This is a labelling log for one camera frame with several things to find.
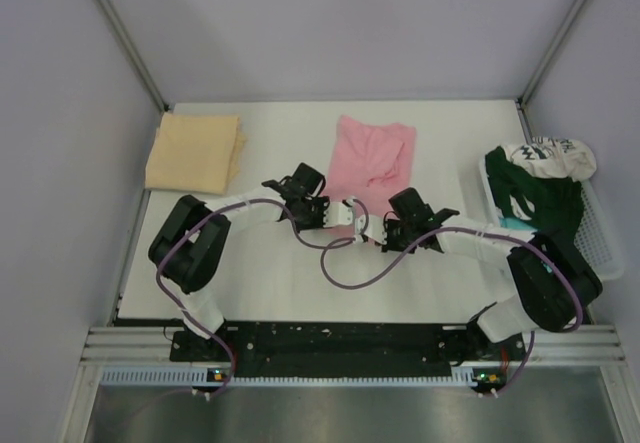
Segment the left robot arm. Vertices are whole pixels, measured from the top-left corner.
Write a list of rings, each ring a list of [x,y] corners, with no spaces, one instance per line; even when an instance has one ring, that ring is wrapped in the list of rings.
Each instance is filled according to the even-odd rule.
[[[267,180],[251,191],[205,202],[191,194],[178,199],[148,250],[156,284],[178,308],[194,335],[192,347],[205,359],[226,350],[219,328],[224,316],[208,288],[227,240],[261,224],[285,221],[294,235],[321,229],[329,198],[321,192],[326,178],[301,163],[294,173]]]

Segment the pink t shirt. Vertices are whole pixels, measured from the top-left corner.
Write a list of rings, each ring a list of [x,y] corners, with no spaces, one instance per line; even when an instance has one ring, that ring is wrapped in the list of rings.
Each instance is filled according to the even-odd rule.
[[[371,216],[384,216],[389,199],[410,186],[416,139],[412,126],[341,116],[323,194],[333,201],[354,196]]]

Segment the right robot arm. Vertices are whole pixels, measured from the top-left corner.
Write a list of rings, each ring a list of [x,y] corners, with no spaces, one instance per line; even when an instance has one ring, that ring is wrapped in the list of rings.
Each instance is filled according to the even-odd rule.
[[[573,240],[559,229],[514,230],[482,223],[444,208],[434,211],[410,187],[389,200],[395,215],[383,222],[384,252],[412,253],[417,248],[473,258],[510,278],[514,294],[474,316],[467,333],[469,351],[487,359],[504,340],[542,329],[576,330],[586,307],[603,284]]]

